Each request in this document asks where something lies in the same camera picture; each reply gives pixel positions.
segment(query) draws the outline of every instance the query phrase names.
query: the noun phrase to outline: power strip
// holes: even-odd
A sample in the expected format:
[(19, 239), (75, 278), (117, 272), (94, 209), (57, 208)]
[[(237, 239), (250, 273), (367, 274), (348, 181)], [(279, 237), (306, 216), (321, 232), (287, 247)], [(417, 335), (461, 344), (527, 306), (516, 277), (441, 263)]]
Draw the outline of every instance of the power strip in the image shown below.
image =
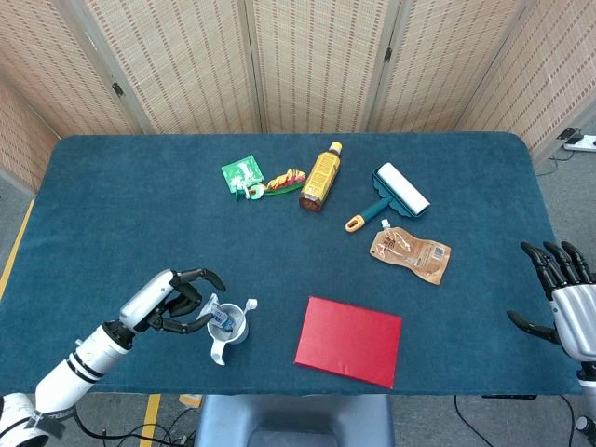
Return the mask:
[(581, 140), (571, 138), (564, 148), (568, 151), (596, 152), (596, 135), (584, 135)]

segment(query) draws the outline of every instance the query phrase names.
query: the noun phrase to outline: dark blue felt surface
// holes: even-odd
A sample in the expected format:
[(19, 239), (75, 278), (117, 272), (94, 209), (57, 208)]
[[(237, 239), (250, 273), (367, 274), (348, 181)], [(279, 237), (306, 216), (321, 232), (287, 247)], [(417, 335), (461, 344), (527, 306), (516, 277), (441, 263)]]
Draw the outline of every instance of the dark blue felt surface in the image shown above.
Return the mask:
[[(254, 154), (267, 179), (309, 171), (334, 139), (342, 167), (321, 213), (301, 209), (298, 193), (230, 196), (221, 165)], [(417, 220), (387, 210), (346, 233), (377, 199), (373, 170), (386, 161), (429, 210)], [(452, 247), (439, 287), (368, 254), (383, 218)], [(508, 321), (517, 309), (551, 322), (524, 239), (553, 235), (526, 148), (506, 133), (70, 137), (51, 158), (0, 305), (0, 393), (32, 391), (75, 339), (167, 267), (214, 270), (223, 302), (258, 298), (249, 339), (226, 349), (222, 368), (207, 332), (146, 332), (94, 389), (386, 392), (292, 364), (314, 294), (403, 317), (394, 392), (577, 392), (561, 349)]]

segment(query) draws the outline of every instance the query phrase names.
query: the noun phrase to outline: yellow bottle label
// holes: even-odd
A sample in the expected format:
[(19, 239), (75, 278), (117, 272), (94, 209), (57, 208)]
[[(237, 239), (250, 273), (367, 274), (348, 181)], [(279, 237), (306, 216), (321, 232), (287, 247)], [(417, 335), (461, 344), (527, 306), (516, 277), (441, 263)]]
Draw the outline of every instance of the yellow bottle label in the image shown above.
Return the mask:
[(323, 152), (317, 158), (308, 180), (306, 180), (303, 193), (318, 198), (321, 202), (327, 197), (335, 174), (339, 168), (339, 156), (332, 152)]

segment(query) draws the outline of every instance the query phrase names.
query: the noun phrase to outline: robotic arm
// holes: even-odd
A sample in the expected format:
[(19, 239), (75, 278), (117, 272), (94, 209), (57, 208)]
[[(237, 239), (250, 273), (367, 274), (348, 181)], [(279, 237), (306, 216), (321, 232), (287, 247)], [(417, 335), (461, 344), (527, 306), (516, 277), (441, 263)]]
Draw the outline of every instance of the robotic arm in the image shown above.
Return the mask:
[(581, 252), (569, 242), (561, 247), (545, 242), (543, 251), (522, 242), (521, 248), (532, 260), (554, 317), (554, 328), (537, 326), (517, 312), (509, 319), (522, 331), (561, 345), (572, 359), (580, 362), (577, 379), (588, 402), (590, 417), (580, 416), (576, 428), (596, 445), (596, 278), (589, 271)]
[[(132, 340), (149, 328), (191, 333), (212, 318), (207, 314), (184, 323), (171, 317), (190, 314), (202, 297), (190, 283), (203, 278), (225, 291), (219, 277), (205, 268), (164, 270), (145, 284), (120, 309), (120, 317), (99, 326), (56, 366), (35, 389), (35, 406), (21, 393), (0, 398), (0, 447), (42, 447), (49, 436), (61, 438), (62, 420), (71, 417), (76, 403), (132, 349)], [(168, 300), (177, 291), (179, 295)]]

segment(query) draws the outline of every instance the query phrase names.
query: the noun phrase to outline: barcode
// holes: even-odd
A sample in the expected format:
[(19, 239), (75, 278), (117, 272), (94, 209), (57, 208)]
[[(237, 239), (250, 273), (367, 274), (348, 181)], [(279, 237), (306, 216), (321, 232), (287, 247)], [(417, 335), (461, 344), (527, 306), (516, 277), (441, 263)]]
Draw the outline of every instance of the barcode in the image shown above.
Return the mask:
[(435, 252), (432, 254), (432, 257), (435, 258), (436, 260), (440, 261), (441, 259), (443, 259), (444, 253), (445, 253), (444, 249), (442, 249), (441, 247), (435, 247)]

